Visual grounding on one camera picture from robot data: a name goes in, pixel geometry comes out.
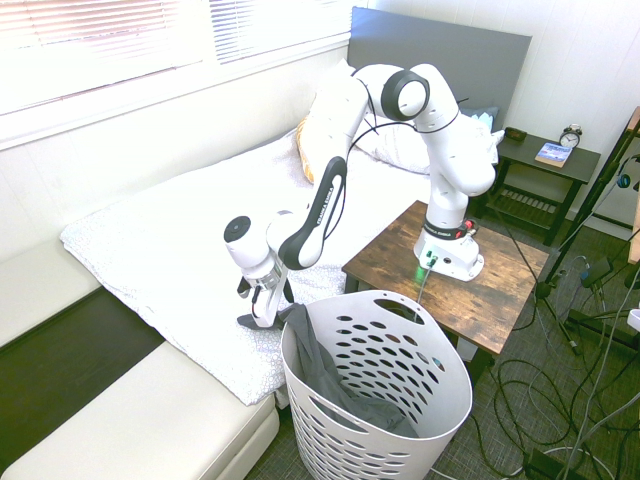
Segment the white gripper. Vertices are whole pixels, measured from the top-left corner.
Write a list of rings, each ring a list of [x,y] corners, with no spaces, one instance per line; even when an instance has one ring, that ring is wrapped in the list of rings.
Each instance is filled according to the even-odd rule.
[[[280,319],[276,317],[282,298],[293,304],[295,302],[288,272],[272,271],[263,278],[257,279],[252,298],[252,315],[246,314],[238,318],[238,324],[251,330],[279,330]]]

